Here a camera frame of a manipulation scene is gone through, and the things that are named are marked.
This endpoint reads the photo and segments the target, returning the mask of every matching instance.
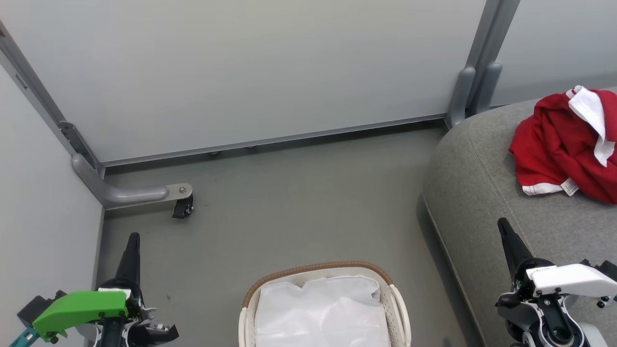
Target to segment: gray sofa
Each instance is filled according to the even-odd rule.
[[[534,256],[557,265],[617,262],[617,207],[580,191],[526,196],[516,181],[508,152],[518,124],[537,101],[475,115],[449,131],[434,153],[423,185],[426,202],[455,276],[484,344],[509,346],[503,319],[494,306],[510,289],[508,267],[497,229],[506,217]],[[609,346],[617,346],[617,304],[599,309],[579,298],[571,310],[580,322],[596,325]]]

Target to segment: white laundry basket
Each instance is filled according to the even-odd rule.
[[[238,322],[239,347],[255,347],[255,312],[259,304],[261,289],[265,284],[289,282],[298,286],[307,281],[319,278],[337,276],[361,275],[370,277],[379,283],[381,296],[379,301],[386,311],[386,321],[390,335],[391,347],[410,347],[412,344],[412,330],[409,316],[403,297],[392,283],[388,274],[376,265],[362,261],[329,262],[315,264],[295,269],[289,269],[267,275],[255,283],[244,298],[240,320]]]

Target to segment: white wall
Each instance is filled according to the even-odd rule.
[[[492,105],[617,86],[617,1],[522,0],[497,61]]]
[[[440,114],[485,0],[0,0],[102,162]]]
[[[25,329],[16,314],[35,296],[91,289],[102,207],[2,67],[0,115],[0,346],[8,346]],[[59,346],[83,346],[69,334]]]

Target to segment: white cloth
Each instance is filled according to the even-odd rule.
[[[607,167],[608,158],[615,151],[615,142],[607,140],[607,130],[604,121],[604,108],[598,94],[583,86],[576,86],[566,92],[570,101],[568,105],[574,113],[587,122],[598,133],[594,156],[600,165]]]
[[[389,347],[379,284],[342,276],[263,286],[255,313],[256,347]]]

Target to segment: metal frame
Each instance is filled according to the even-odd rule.
[[[141,162],[159,161],[162,159],[170,159],[174,157],[186,157],[205,153],[215,153],[237,148],[250,148],[264,144],[280,143],[285,141],[302,140],[314,138],[318,136],[328,136],[347,132],[356,132],[360,130],[391,127],[408,123],[422,122],[425,120],[434,120],[445,118],[445,122],[449,128],[452,128],[462,122],[466,116],[477,112],[485,111],[490,106],[490,100],[494,91],[499,73],[502,66],[495,63],[495,59],[499,53],[505,35],[510,27],[510,23],[520,0],[486,0],[476,36],[471,45],[470,53],[465,64],[465,68],[458,75],[457,82],[450,99],[450,105],[446,114],[427,115],[424,117],[415,117],[410,119],[396,120],[392,122],[374,123],[369,125],[361,125],[357,127],[342,128],[336,130],[328,130],[323,132],[315,132],[293,136],[283,136],[268,140],[248,141],[244,143],[229,144],[224,146],[213,146],[209,148],[190,149],[187,151],[178,151],[173,153],[156,154],[152,156],[143,156],[129,159],[121,159],[117,161],[98,162],[89,150],[88,145],[79,135],[79,132],[73,124],[66,121],[60,109],[57,107],[34,70],[27,62],[24,55],[19,50],[15,41],[10,37],[4,25],[0,22],[0,50],[6,54],[6,61],[3,63],[5,69],[15,71],[14,80],[18,85],[22,85],[22,91],[30,102],[35,105],[35,108],[46,123],[56,134],[60,142],[67,148],[67,151],[74,156],[75,154],[84,154],[88,159],[91,167],[94,167],[100,174],[105,167],[120,166],[127,164],[137,164]],[[58,132],[57,127],[61,126],[64,130],[69,127],[69,133],[73,138],[68,140],[64,138],[63,133],[67,136],[67,132]],[[123,205],[126,202],[119,201],[113,197],[113,189],[99,188],[101,185],[93,183],[92,180],[84,177],[89,175],[80,175],[82,180],[88,185],[93,193],[97,191],[97,198],[101,203],[109,206]]]
[[[73,170],[107,210],[162,201],[187,199],[193,194],[193,186],[177,183],[144,188],[117,188],[107,184],[78,153],[73,155]]]
[[[491,98],[502,70],[502,65],[495,60],[519,3],[520,0],[486,1],[467,63],[458,74],[445,117],[449,128],[469,115],[491,108]]]
[[[98,162],[77,128],[66,121],[2,23],[0,23],[0,65],[9,73],[72,156],[73,170],[104,209],[177,201],[192,196],[193,187],[188,183],[145,188],[117,188],[107,184],[102,178],[105,168]]]
[[[476,76],[471,86],[470,98],[468,99],[468,115],[487,111],[491,106],[491,97],[497,86],[502,65],[496,63],[497,56],[503,45],[508,29],[520,0],[500,0],[494,13],[491,26],[482,51],[476,63]]]

